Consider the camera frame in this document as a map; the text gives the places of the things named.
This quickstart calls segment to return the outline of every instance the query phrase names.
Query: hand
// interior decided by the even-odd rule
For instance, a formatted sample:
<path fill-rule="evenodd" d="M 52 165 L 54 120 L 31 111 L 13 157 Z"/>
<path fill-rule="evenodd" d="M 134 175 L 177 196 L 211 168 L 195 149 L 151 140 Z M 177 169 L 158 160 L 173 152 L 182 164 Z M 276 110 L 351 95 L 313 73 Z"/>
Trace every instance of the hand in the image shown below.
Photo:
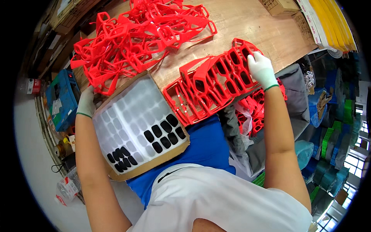
<path fill-rule="evenodd" d="M 254 56 L 247 56 L 247 65 L 252 77 L 259 82 L 266 91 L 273 86 L 278 86 L 270 59 L 260 52 L 253 52 Z"/>
<path fill-rule="evenodd" d="M 92 118 L 95 112 L 94 100 L 94 87 L 91 85 L 81 93 L 79 106 L 77 107 L 76 114 L 82 114 Z"/>

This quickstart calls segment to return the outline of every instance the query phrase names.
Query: stack of red glasses frames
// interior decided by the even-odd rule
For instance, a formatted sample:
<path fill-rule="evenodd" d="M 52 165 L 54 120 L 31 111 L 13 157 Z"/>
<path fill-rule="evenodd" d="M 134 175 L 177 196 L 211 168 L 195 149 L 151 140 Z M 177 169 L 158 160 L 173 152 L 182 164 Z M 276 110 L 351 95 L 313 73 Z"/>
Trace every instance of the stack of red glasses frames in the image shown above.
<path fill-rule="evenodd" d="M 197 42 L 217 33 L 203 5 L 183 5 L 183 0 L 130 0 L 130 11 L 118 18 L 98 13 L 96 38 L 74 44 L 71 68 L 83 71 L 95 92 L 112 95 L 119 77 L 132 78 L 157 64 L 184 42 Z M 191 38 L 205 28 L 209 34 Z"/>
<path fill-rule="evenodd" d="M 229 51 L 180 67 L 180 77 L 163 91 L 180 122 L 197 123 L 251 91 L 256 82 L 249 74 L 247 56 L 255 51 L 261 53 L 255 45 L 234 38 Z"/>
<path fill-rule="evenodd" d="M 282 92 L 283 98 L 286 101 L 287 96 L 285 94 L 285 87 L 283 86 L 280 79 L 277 79 L 279 88 Z M 264 91 L 263 89 L 258 89 L 251 95 L 245 97 L 244 99 L 238 101 L 245 110 L 248 110 L 252 117 L 252 130 L 247 134 L 248 136 L 255 137 L 256 133 L 263 129 L 264 127 Z M 239 111 L 236 110 L 236 116 L 238 119 L 238 126 L 240 132 L 242 133 L 242 124 L 246 121 L 246 117 Z"/>

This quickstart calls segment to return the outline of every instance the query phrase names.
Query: plastic bottle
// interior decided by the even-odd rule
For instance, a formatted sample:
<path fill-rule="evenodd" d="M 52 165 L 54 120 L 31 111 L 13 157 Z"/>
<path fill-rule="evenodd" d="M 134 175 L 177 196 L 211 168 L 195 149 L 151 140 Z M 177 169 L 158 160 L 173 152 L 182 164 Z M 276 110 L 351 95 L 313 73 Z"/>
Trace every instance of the plastic bottle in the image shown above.
<path fill-rule="evenodd" d="M 65 178 L 57 183 L 56 198 L 63 205 L 67 206 L 81 190 L 80 179 L 77 176 L 77 169 L 74 167 Z"/>

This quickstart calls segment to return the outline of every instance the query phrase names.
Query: blue cloth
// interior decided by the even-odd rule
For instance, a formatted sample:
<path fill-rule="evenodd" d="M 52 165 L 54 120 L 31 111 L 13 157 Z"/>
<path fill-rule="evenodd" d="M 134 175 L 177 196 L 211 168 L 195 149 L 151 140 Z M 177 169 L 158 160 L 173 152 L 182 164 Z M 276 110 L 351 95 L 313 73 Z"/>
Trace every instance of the blue cloth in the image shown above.
<path fill-rule="evenodd" d="M 126 181 L 131 190 L 141 199 L 144 209 L 150 201 L 155 178 L 173 165 L 194 163 L 236 174 L 235 167 L 229 165 L 229 146 L 224 138 L 217 115 L 213 115 L 187 129 L 191 143 L 182 154 Z"/>

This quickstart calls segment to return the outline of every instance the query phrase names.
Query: wooden table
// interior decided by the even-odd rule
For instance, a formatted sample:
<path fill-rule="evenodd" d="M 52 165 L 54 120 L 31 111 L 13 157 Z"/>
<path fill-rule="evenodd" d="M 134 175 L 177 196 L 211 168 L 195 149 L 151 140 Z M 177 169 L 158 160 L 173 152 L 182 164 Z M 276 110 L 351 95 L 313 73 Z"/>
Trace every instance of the wooden table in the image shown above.
<path fill-rule="evenodd" d="M 151 75 L 160 90 L 179 77 L 180 66 L 197 58 L 229 50 L 235 37 L 256 45 L 271 59 L 275 73 L 316 48 L 315 45 L 305 43 L 290 15 L 272 17 L 258 0 L 185 0 L 184 4 L 203 4 L 218 33 L 212 39 L 184 43 L 177 53 L 169 54 L 160 65 L 153 67 Z M 128 10 L 129 1 L 120 1 L 107 12 L 117 18 L 120 13 Z M 94 38 L 95 32 L 88 37 Z M 74 72 L 80 90 L 83 91 L 88 81 L 82 68 L 74 69 Z M 120 79 L 117 88 L 126 81 L 127 78 Z"/>

